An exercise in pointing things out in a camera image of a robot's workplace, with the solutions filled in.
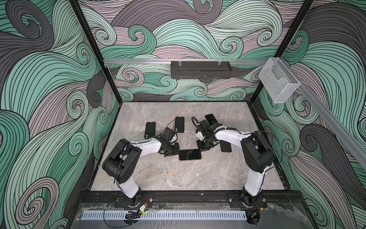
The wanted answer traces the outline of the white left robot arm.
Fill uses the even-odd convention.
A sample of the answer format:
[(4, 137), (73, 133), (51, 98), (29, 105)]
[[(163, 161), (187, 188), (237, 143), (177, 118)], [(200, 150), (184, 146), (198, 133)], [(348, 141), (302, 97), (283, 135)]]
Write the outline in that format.
[(140, 191), (132, 174), (137, 162), (149, 154), (162, 154), (164, 157), (179, 154), (180, 146), (177, 142), (170, 142), (164, 138), (152, 137), (139, 142), (121, 139), (113, 148), (102, 164), (102, 169), (114, 179), (122, 193), (130, 199)]

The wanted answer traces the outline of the black phone ribbed back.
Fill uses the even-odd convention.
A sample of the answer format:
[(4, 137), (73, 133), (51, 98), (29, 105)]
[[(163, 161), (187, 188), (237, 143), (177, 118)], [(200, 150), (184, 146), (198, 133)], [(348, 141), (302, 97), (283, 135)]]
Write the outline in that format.
[(201, 151), (199, 149), (187, 149), (179, 151), (179, 159), (198, 159), (202, 158)]

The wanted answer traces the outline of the pink phone case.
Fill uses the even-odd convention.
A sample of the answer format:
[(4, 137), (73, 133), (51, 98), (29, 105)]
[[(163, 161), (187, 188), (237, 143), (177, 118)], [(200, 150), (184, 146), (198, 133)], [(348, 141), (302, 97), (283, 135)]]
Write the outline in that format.
[(196, 158), (194, 158), (194, 159), (179, 159), (180, 161), (199, 161), (199, 160), (201, 160), (201, 158), (198, 158), (198, 159), (196, 159)]

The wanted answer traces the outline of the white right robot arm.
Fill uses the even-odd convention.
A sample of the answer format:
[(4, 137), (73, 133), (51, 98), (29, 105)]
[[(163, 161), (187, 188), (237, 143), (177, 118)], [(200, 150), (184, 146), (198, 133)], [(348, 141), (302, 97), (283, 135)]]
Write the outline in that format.
[(213, 142), (225, 141), (242, 149), (249, 168), (242, 201), (246, 207), (262, 202), (262, 190), (266, 172), (272, 168), (275, 154), (266, 137), (259, 131), (242, 132), (232, 127), (213, 127), (195, 131), (197, 145), (201, 150), (213, 146)]

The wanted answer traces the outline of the black phone case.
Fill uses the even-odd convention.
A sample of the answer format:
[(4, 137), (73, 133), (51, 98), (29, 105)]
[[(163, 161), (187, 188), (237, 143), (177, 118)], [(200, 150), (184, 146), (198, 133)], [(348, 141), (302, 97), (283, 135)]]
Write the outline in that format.
[(147, 122), (145, 125), (145, 133), (144, 138), (149, 139), (156, 134), (156, 123), (155, 122)]
[(183, 116), (177, 116), (174, 122), (174, 130), (176, 133), (185, 132), (185, 118)]

